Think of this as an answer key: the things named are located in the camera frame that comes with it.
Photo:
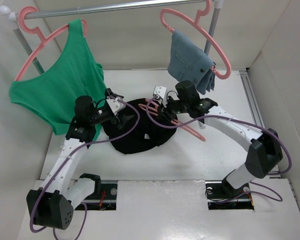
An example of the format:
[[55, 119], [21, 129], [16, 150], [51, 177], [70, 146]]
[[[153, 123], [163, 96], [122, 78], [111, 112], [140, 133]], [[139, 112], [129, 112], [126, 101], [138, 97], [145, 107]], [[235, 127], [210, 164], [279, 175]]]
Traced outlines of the pink plastic hanger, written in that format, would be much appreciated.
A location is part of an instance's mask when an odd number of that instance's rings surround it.
[[[160, 101], [159, 100], [154, 100], [149, 104], [148, 107], [149, 114], [158, 122], [161, 123], [162, 125], [172, 125], [172, 126], [178, 126], [181, 125], [183, 122], [179, 121], [177, 117], [170, 119], [169, 117], [165, 117], [161, 112], [160, 112]], [[198, 131], [193, 129], [192, 127], [185, 125], [182, 126], [181, 129], [184, 131], [188, 132], [189, 134], [193, 135], [197, 139], [199, 139], [202, 142], [206, 141], [206, 138], [200, 134]]]

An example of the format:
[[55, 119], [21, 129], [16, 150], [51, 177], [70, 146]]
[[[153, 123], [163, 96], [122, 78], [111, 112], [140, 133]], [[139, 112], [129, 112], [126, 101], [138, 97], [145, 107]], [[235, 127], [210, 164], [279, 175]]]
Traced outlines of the black t shirt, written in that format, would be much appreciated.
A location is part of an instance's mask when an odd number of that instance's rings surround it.
[[[112, 146], [118, 152], [125, 155], [145, 152], [163, 145], [175, 134], [175, 128], [162, 128], [148, 118], [146, 112], [139, 107], [139, 104], [147, 104], [145, 98], [131, 100], [128, 103], [138, 110], [140, 120], [132, 132], [111, 142]], [[123, 129], [118, 129], [117, 124], [113, 124], [111, 121], [102, 123], [103, 130], [110, 139], [126, 133], [134, 126], [137, 120], [135, 111], [128, 106], [121, 110], [119, 114], [134, 115], [134, 119]]]

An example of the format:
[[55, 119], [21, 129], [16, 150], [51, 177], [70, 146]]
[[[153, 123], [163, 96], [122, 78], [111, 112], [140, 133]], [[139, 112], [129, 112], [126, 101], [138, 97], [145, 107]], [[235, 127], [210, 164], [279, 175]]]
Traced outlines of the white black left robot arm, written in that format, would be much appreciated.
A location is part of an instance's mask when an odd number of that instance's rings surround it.
[[40, 187], [31, 189], [26, 196], [32, 232], [37, 233], [45, 228], [67, 229], [74, 210], [83, 204], [85, 198], [94, 199], [101, 194], [101, 180], [95, 174], [84, 173], [74, 185], [70, 185], [83, 155], [96, 143], [96, 125], [111, 122], [121, 126], [125, 122], [119, 114], [128, 106], [123, 96], [108, 88], [101, 101], [103, 106], [88, 95], [75, 100], [74, 117], [56, 163]]

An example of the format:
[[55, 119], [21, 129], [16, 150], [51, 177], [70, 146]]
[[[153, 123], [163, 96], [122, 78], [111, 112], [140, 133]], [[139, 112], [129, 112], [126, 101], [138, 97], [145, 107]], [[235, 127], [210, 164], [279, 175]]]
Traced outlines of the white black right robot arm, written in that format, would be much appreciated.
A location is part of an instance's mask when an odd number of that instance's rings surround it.
[[188, 80], [179, 82], [175, 89], [178, 98], [167, 97], [165, 106], [159, 109], [165, 117], [187, 113], [192, 119], [198, 119], [230, 137], [247, 152], [245, 162], [221, 182], [225, 198], [239, 195], [245, 184], [263, 179], [282, 160], [282, 148], [276, 131], [236, 119], [212, 99], [201, 98], [194, 84]]

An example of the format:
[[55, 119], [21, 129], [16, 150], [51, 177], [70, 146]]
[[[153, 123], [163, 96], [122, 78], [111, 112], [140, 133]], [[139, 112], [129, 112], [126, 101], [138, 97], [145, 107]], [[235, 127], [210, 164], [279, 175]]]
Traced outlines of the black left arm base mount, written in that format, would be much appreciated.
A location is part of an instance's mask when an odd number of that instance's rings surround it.
[[88, 211], [115, 211], [117, 208], [118, 181], [102, 180], [98, 190], [83, 202]]

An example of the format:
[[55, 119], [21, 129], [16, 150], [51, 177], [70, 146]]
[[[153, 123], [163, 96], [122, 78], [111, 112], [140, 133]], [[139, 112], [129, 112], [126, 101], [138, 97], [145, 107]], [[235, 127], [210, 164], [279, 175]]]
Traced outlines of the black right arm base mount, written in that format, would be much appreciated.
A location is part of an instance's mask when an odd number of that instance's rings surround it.
[[209, 210], [254, 210], [248, 183], [231, 193], [226, 193], [219, 180], [205, 182], [205, 196]]

